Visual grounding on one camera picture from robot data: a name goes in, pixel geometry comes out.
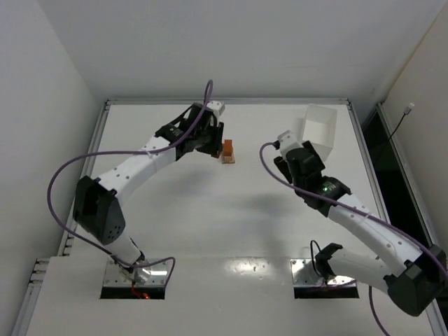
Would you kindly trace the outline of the red-brown arch wood block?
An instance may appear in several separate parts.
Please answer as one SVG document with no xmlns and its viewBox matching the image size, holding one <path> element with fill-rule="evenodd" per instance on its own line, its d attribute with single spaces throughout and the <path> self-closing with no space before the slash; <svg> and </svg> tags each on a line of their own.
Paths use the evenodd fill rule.
<svg viewBox="0 0 448 336">
<path fill-rule="evenodd" d="M 233 154 L 233 144 L 231 139 L 225 139 L 223 143 L 223 156 L 231 157 Z"/>
</svg>

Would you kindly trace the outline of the long light wood block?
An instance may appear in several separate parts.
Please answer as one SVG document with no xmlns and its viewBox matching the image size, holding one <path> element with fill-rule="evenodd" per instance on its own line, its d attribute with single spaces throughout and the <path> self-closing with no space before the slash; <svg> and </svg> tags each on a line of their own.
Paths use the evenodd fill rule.
<svg viewBox="0 0 448 336">
<path fill-rule="evenodd" d="M 235 157 L 233 155 L 223 155 L 222 156 L 222 163 L 223 164 L 234 164 L 235 163 Z"/>
</svg>

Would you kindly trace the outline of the white perforated box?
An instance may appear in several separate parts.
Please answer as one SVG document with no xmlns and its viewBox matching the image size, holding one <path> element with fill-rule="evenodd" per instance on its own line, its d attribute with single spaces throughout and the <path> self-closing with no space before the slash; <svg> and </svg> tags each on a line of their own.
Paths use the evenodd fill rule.
<svg viewBox="0 0 448 336">
<path fill-rule="evenodd" d="M 336 124 L 336 109 L 309 104 L 304 115 L 294 120 L 292 131 L 299 142 L 309 141 L 325 162 L 333 150 Z"/>
</svg>

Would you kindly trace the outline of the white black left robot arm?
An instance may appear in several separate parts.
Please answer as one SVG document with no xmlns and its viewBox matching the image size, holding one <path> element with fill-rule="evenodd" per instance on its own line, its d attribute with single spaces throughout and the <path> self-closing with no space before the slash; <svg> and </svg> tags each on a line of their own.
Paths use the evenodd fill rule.
<svg viewBox="0 0 448 336">
<path fill-rule="evenodd" d="M 148 260 L 128 235 L 123 207 L 127 198 L 161 169 L 197 151 L 218 157 L 223 149 L 224 103 L 194 103 L 162 126 L 141 150 L 97 178 L 84 176 L 76 186 L 73 219 L 111 253 L 121 272 L 143 283 Z"/>
</svg>

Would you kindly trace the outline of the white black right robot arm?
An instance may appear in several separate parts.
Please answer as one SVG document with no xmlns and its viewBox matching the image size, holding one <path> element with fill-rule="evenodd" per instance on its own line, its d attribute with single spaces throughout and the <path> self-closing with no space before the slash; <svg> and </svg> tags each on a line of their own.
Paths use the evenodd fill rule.
<svg viewBox="0 0 448 336">
<path fill-rule="evenodd" d="M 283 184 L 375 254 L 370 258 L 331 243 L 314 258 L 318 274 L 326 280 L 346 276 L 361 281 L 387 294 L 406 314 L 419 316 L 447 287 L 446 253 L 373 216 L 349 187 L 322 174 L 325 165 L 310 142 L 287 136 L 274 147 L 280 152 L 274 164 L 285 177 Z"/>
</svg>

